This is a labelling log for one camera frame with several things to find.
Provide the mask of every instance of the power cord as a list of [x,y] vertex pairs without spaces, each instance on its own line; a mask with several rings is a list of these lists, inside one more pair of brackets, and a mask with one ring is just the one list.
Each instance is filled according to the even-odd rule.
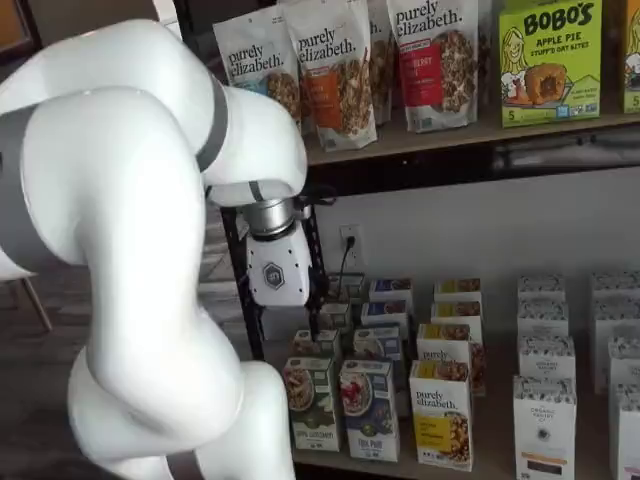
[[347,261],[347,255],[356,244],[356,237],[349,235],[347,237],[347,247],[344,249],[344,255],[342,256],[342,263],[340,264],[340,275],[338,276],[338,293],[336,300],[340,300],[340,292],[342,292],[342,276],[344,275],[344,264]]

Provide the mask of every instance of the product packaging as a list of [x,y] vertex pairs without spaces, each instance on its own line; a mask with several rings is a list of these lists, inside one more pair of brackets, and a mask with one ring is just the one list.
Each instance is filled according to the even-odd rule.
[[624,113],[640,112],[640,1],[622,3],[624,32],[621,50]]
[[609,339],[640,336],[640,299],[609,297],[593,301],[591,321],[591,367],[594,390],[607,394]]
[[569,335],[569,307],[563,300],[534,298],[518,302],[518,335]]
[[471,471],[471,398],[466,369],[455,362],[414,361],[409,376],[418,462]]
[[599,272],[591,274],[591,297],[640,298],[640,271]]
[[576,378],[576,349],[571,337],[518,339],[520,375],[552,379]]
[[575,382],[516,376],[513,394],[516,478],[574,480]]
[[609,421],[615,413],[615,387],[619,384],[640,385],[640,339],[612,337],[609,339]]
[[471,343],[471,388],[475,396],[486,394],[486,354],[482,336],[480,302],[441,302],[431,306],[431,323],[469,326]]
[[293,337],[293,354],[321,355],[335,359],[337,363],[342,360],[342,348],[340,344],[340,332],[338,330],[320,330],[316,341],[311,340],[311,331],[298,330]]
[[353,335],[353,352],[358,358],[385,358],[392,362],[398,416],[408,417],[409,385],[400,329],[398,327],[358,329]]
[[515,0],[500,14],[502,125],[600,115],[602,2]]
[[422,323],[418,327],[416,348],[418,360],[465,364],[464,371],[459,372],[465,376],[471,371],[468,325]]
[[396,42],[389,23],[386,0],[367,0],[371,26],[371,98],[376,125],[391,119],[391,87]]
[[282,6],[323,148],[362,148],[376,141],[366,0],[303,0]]
[[369,301],[386,302],[404,300],[409,312],[413,311],[413,283],[410,278],[380,278],[371,280]]
[[391,362],[347,360],[340,370],[349,452],[354,458],[397,462],[398,416]]
[[298,64],[282,7],[217,23],[213,31],[229,84],[277,100],[299,126]]
[[348,334],[353,330],[351,304],[348,302],[325,303],[318,313],[318,326],[322,330],[339,330]]
[[482,286],[479,278],[442,280],[433,286],[434,302],[478,302],[482,310]]
[[523,275],[518,279],[518,300],[546,298],[557,302],[567,300],[562,275]]
[[365,303],[362,306],[360,322],[365,327],[385,324],[397,325],[400,327],[402,339],[409,338],[409,314],[407,302],[404,300]]
[[342,419],[333,360],[292,357],[282,376],[296,448],[339,452]]
[[609,465],[614,480],[640,478],[640,385],[618,384],[609,424]]
[[475,122],[478,2],[387,0],[410,132]]

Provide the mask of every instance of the granola bag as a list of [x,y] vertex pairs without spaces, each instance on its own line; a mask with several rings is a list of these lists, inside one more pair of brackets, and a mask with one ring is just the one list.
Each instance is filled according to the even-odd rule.
[[391,118],[391,87],[396,41],[391,31],[387,0],[368,0],[369,23],[371,25],[371,99],[376,125]]
[[278,5],[213,25],[235,87],[277,100],[300,125],[298,62]]
[[303,0],[283,7],[323,148],[362,148],[377,140],[366,0]]
[[387,0],[410,132],[475,122],[478,1]]

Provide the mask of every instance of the cereal box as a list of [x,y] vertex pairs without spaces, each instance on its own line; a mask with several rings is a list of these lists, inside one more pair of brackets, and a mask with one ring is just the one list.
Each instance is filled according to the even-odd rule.
[[573,380],[516,376],[516,478],[575,478],[577,396]]
[[386,358],[393,363],[393,384],[399,417],[409,416],[409,385],[398,327],[361,328],[353,335],[353,352],[358,358]]
[[322,355],[330,357],[340,363],[342,348],[340,332],[338,330],[320,330],[316,341],[311,339],[310,330],[298,330],[293,337],[294,355]]
[[482,289],[479,278],[443,280],[433,287],[434,302],[479,302],[482,308]]
[[486,394],[486,354],[482,340],[480,302],[439,302],[431,305],[431,323],[469,326],[471,342],[471,388],[476,396]]
[[562,275],[523,275],[518,279],[518,300],[548,298],[558,302],[567,300]]
[[500,14],[502,125],[600,115],[600,0],[513,0]]
[[640,384],[640,339],[609,339],[609,419],[615,408],[614,389],[618,384]]
[[609,339],[640,335],[640,299],[609,297],[593,301],[591,367],[597,394],[608,392]]
[[353,330],[351,319],[351,304],[325,303],[318,313],[318,325],[323,330],[339,330],[346,334]]
[[622,31],[624,113],[640,112],[640,2],[626,0]]
[[340,370],[349,451],[354,458],[397,462],[398,416],[391,362],[347,360]]
[[522,336],[518,358],[522,376],[576,378],[576,349],[571,337]]
[[640,298],[640,271],[599,272],[591,274],[591,297]]
[[640,478],[640,385],[618,384],[609,423],[609,465],[614,480]]
[[409,385],[419,463],[473,468],[469,378],[458,375],[466,368],[455,362],[413,362]]
[[369,301],[386,302],[404,300],[409,312],[413,311],[413,284],[410,278],[380,278],[371,280]]
[[569,335],[567,302],[550,298],[520,300],[518,335]]
[[459,362],[467,365],[466,370],[471,369],[468,325],[422,323],[418,327],[416,348],[418,360]]
[[410,132],[476,121],[478,2],[387,0]]
[[409,338],[409,315],[407,302],[404,300],[365,303],[362,306],[360,321],[364,326],[398,325],[402,339]]
[[342,419],[331,358],[292,357],[282,376],[296,448],[339,452]]

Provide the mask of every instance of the robotic arm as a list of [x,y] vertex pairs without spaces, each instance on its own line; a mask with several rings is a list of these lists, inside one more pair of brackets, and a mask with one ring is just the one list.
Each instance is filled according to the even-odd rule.
[[240,364],[195,296],[204,180],[211,200],[244,209],[256,301],[307,299],[291,201],[306,156],[286,110],[131,21],[53,45],[0,85],[0,152],[0,280],[91,272],[92,330],[69,384],[83,452],[136,480],[175,478],[185,450],[204,478],[293,479],[279,375]]

